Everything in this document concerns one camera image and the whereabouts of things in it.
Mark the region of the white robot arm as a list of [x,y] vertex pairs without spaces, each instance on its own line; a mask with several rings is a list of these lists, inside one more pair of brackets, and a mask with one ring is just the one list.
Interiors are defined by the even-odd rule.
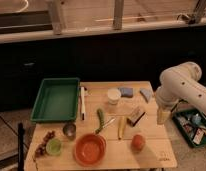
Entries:
[[170,67],[160,74],[161,85],[155,92],[158,125],[165,123],[180,100],[206,114],[206,87],[199,83],[201,76],[202,70],[195,62]]

